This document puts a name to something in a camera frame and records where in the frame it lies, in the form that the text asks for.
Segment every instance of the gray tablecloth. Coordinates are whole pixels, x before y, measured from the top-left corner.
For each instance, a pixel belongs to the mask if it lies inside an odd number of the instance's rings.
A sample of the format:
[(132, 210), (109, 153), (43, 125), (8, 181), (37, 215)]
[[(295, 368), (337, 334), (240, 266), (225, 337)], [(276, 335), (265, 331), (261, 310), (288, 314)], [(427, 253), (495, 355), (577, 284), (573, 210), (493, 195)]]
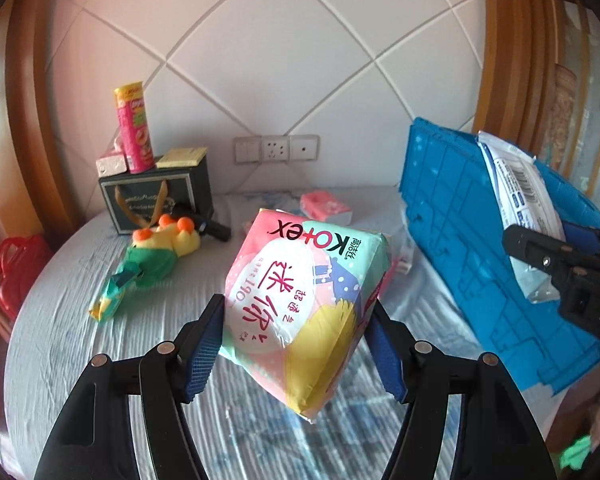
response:
[[(335, 190), (352, 206), (352, 226), (406, 236), (395, 188)], [(106, 352), (114, 360), (145, 354), (196, 319), (224, 277), (244, 235), (243, 221), (261, 206), (297, 207), (289, 194), (221, 196), (218, 219), (232, 225), (223, 244), (204, 238), (202, 248), (176, 265), (152, 290), (131, 291), (114, 319), (97, 324), (87, 315), (106, 277), (128, 244), (107, 214), (97, 216), (53, 257), (29, 293), (15, 324), (5, 373), (7, 423), (26, 478), (32, 478), (46, 438), (88, 360)], [(407, 323), (451, 354), (476, 357), (480, 346), (445, 285), (416, 250), (413, 268), (397, 274), (384, 297), (394, 319)], [(141, 477), (154, 478), (139, 399), (130, 400)], [(335, 398), (309, 424), (261, 389), (246, 372), (218, 358), (206, 390), (185, 409), (209, 478), (380, 478), (400, 430), (404, 407), (382, 388), (364, 341), (353, 355)], [(437, 476), (448, 478), (456, 441), (459, 399), (449, 403)]]

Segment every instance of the silver rivet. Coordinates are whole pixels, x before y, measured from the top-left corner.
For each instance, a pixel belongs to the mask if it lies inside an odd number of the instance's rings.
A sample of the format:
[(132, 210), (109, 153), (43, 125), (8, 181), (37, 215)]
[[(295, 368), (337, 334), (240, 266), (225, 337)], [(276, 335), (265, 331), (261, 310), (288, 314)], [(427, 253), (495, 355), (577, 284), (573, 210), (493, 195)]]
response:
[(164, 343), (160, 343), (158, 345), (158, 354), (167, 355), (173, 352), (176, 349), (176, 345), (174, 345), (171, 341), (165, 341)]
[(107, 362), (107, 356), (104, 354), (94, 355), (91, 358), (91, 366), (99, 367)]
[(426, 341), (418, 341), (413, 347), (416, 349), (416, 352), (419, 354), (428, 354), (433, 350), (433, 347), (430, 343)]
[(489, 366), (495, 366), (498, 364), (498, 356), (489, 352), (482, 356), (482, 360)]

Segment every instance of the pink snack canister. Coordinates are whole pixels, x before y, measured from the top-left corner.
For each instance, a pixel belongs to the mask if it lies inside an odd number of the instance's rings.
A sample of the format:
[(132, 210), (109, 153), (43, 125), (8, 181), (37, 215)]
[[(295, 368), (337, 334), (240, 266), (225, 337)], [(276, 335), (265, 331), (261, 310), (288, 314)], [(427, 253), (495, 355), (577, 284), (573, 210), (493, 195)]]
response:
[(130, 173), (142, 173), (155, 166), (149, 127), (146, 123), (142, 82), (131, 83), (114, 90), (120, 138), (125, 149)]

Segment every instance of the red bag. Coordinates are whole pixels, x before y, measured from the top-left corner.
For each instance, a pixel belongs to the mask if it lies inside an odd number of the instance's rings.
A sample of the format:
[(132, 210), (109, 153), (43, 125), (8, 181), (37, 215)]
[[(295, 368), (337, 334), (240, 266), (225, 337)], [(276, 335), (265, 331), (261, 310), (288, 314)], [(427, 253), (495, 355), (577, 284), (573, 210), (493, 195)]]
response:
[(52, 256), (40, 235), (7, 238), (0, 244), (0, 308), (11, 322)]

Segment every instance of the blue plastic tray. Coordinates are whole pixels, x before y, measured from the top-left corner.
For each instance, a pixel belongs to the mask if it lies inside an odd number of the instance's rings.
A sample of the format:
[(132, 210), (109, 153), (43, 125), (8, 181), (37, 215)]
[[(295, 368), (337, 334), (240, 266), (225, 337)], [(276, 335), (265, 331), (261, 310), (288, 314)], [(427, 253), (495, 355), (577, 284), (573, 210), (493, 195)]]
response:
[[(600, 228), (587, 198), (544, 164), (538, 169), (563, 221)], [(474, 136), (416, 119), (400, 192), (414, 240), (521, 390), (540, 382), (559, 392), (600, 361), (600, 341), (564, 321), (557, 301), (532, 304), (522, 295)]]

